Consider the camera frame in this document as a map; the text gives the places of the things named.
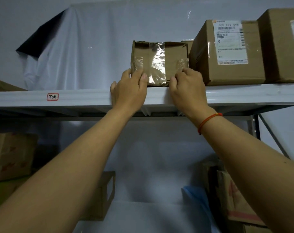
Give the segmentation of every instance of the person's right hand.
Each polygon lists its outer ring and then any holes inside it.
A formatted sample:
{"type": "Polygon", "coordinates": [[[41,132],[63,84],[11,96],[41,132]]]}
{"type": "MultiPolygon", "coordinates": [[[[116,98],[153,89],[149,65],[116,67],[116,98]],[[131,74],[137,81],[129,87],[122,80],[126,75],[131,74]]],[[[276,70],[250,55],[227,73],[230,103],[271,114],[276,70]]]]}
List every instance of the person's right hand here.
{"type": "Polygon", "coordinates": [[[215,110],[207,105],[202,75],[189,68],[178,72],[170,81],[170,93],[174,105],[196,126],[215,110]]]}

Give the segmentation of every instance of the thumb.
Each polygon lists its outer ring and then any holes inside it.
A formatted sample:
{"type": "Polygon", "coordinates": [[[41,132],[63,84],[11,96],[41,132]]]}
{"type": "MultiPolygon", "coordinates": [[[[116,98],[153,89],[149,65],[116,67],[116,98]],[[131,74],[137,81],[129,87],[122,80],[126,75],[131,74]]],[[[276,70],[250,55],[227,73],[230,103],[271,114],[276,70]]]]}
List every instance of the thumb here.
{"type": "Polygon", "coordinates": [[[140,77],[140,80],[139,80],[139,88],[146,89],[147,83],[148,83],[147,74],[143,73],[142,76],[140,77]]]}
{"type": "Polygon", "coordinates": [[[170,92],[174,92],[177,90],[177,79],[175,77],[171,77],[170,79],[170,92]]]}

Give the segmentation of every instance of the forearm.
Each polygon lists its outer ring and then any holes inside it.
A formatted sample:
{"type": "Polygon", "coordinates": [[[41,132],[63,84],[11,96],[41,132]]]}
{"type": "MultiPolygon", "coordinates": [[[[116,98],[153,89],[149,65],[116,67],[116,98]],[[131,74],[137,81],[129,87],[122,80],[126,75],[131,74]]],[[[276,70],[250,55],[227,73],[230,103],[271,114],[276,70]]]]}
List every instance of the forearm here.
{"type": "Polygon", "coordinates": [[[0,207],[0,231],[71,232],[129,118],[109,111],[32,176],[0,207]]]}
{"type": "Polygon", "coordinates": [[[220,116],[201,132],[273,232],[294,232],[294,162],[220,116]]]}

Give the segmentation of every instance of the red-bordered label sticker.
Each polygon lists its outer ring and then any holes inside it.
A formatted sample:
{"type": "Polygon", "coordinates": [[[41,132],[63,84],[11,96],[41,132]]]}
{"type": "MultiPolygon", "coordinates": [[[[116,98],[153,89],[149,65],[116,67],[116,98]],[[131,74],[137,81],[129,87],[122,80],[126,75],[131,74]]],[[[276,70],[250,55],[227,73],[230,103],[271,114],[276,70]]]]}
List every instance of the red-bordered label sticker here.
{"type": "Polygon", "coordinates": [[[57,101],[59,99],[58,93],[48,93],[47,101],[57,101]]]}

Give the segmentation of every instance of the box with shipping label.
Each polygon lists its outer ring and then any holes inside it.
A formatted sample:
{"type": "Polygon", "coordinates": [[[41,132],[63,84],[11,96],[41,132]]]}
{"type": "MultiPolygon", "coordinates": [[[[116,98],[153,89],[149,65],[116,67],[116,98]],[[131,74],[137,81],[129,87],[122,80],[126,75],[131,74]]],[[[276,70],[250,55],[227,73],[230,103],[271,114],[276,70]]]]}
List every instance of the box with shipping label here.
{"type": "Polygon", "coordinates": [[[26,91],[26,90],[13,86],[9,83],[0,81],[0,92],[15,92],[15,91],[26,91]]]}
{"type": "Polygon", "coordinates": [[[193,41],[189,64],[206,85],[263,83],[258,23],[207,20],[193,41]]]}
{"type": "Polygon", "coordinates": [[[131,74],[143,68],[148,76],[148,86],[168,86],[170,78],[188,66],[186,43],[133,41],[131,74]]]}
{"type": "Polygon", "coordinates": [[[36,134],[0,133],[0,181],[31,174],[36,134]]]}
{"type": "Polygon", "coordinates": [[[104,220],[110,204],[115,196],[116,173],[103,172],[99,180],[98,187],[93,198],[88,204],[83,215],[82,221],[102,221],[104,220]]]}
{"type": "Polygon", "coordinates": [[[268,83],[294,83],[294,8],[268,9],[259,19],[268,83]]]}
{"type": "Polygon", "coordinates": [[[228,220],[226,221],[226,225],[229,233],[272,233],[272,231],[266,227],[245,224],[242,222],[228,220]]]}
{"type": "Polygon", "coordinates": [[[188,47],[188,55],[190,53],[190,50],[191,50],[191,47],[192,47],[192,44],[193,44],[193,40],[194,39],[191,39],[191,40],[182,40],[181,43],[187,43],[187,47],[188,47]]]}
{"type": "Polygon", "coordinates": [[[0,182],[0,205],[4,203],[29,177],[0,182]]]}
{"type": "Polygon", "coordinates": [[[227,172],[217,171],[221,209],[229,220],[265,226],[238,190],[227,172]]]}

